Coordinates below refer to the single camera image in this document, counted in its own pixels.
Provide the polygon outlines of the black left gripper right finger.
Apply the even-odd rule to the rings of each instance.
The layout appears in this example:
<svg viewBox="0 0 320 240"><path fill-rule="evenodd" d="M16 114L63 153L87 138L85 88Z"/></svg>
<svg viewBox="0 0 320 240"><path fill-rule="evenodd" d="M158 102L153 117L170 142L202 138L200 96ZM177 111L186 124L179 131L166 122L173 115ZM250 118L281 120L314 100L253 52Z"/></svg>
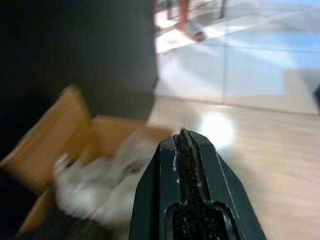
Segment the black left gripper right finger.
<svg viewBox="0 0 320 240"><path fill-rule="evenodd" d="M229 240L265 240L266 235L251 205L243 184L226 164L209 139L192 130L185 130L187 143L200 169L197 176L204 179L207 206L222 214Z"/></svg>

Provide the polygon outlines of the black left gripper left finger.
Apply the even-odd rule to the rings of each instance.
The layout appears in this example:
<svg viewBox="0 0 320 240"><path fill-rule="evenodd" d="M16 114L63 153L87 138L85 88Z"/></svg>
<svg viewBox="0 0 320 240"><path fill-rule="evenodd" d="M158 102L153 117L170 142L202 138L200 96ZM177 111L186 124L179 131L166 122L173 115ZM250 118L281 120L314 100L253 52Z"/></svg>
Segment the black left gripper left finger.
<svg viewBox="0 0 320 240"><path fill-rule="evenodd" d="M192 131L161 141L136 188L129 239L194 239Z"/></svg>

